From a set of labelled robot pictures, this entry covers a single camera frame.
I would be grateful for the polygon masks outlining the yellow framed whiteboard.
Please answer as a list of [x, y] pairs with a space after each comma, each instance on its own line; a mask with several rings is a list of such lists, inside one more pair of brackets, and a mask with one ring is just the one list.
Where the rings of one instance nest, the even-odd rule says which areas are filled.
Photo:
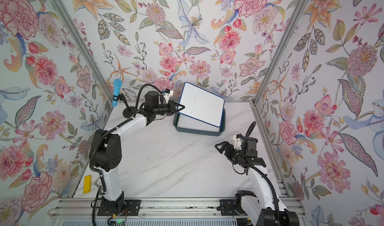
[[219, 132], [220, 127], [215, 127], [202, 121], [180, 114], [177, 127], [195, 131]]

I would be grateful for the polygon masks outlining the dark blue framed whiteboard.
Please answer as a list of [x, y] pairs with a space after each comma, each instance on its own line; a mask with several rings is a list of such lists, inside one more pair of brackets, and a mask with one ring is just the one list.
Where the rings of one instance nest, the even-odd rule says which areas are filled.
[[184, 109], [179, 111], [181, 115], [216, 128], [222, 124], [225, 100], [220, 96], [185, 83], [179, 104], [184, 106]]

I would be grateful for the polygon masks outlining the teal plastic storage box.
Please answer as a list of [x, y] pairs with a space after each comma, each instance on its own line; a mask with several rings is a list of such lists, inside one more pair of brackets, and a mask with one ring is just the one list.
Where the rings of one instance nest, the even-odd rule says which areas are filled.
[[180, 113], [176, 113], [174, 116], [173, 125], [178, 132], [218, 137], [226, 128], [226, 110], [223, 109], [221, 125], [219, 127], [212, 126]]

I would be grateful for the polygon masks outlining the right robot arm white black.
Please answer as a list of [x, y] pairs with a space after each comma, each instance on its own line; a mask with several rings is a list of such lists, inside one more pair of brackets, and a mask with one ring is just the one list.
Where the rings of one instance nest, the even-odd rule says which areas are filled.
[[215, 145], [233, 166], [244, 169], [242, 174], [249, 177], [252, 191], [239, 190], [231, 206], [236, 214], [246, 216], [253, 226], [298, 226], [297, 213], [289, 211], [277, 194], [277, 189], [268, 177], [267, 165], [258, 156], [256, 138], [251, 133], [256, 127], [252, 122], [245, 135], [234, 136], [234, 143], [227, 141]]

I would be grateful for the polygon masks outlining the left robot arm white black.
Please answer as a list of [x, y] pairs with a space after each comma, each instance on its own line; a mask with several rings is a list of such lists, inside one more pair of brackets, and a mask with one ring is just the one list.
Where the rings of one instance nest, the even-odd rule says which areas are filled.
[[109, 130], [97, 130], [89, 154], [90, 170], [99, 174], [101, 185], [98, 193], [101, 205], [110, 212], [120, 213], [125, 209], [125, 196], [120, 185], [118, 166], [123, 159], [122, 143], [131, 135], [151, 124], [157, 116], [172, 116], [185, 107], [172, 100], [173, 91], [156, 87], [145, 94], [143, 104], [129, 106], [123, 94], [117, 94], [120, 84], [114, 86], [113, 106], [122, 101], [125, 121]]

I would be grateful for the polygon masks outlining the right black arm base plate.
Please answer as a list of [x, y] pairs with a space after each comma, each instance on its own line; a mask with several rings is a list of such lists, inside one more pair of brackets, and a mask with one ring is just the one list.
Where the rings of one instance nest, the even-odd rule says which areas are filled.
[[257, 198], [244, 196], [240, 199], [220, 200], [217, 211], [220, 211], [221, 216], [258, 217], [262, 208]]

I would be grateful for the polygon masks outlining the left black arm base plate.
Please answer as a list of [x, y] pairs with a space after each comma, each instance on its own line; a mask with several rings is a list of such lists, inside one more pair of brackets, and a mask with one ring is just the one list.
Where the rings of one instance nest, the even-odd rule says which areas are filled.
[[140, 204], [140, 200], [124, 200], [124, 203], [104, 200], [98, 208], [97, 216], [137, 216], [139, 214]]

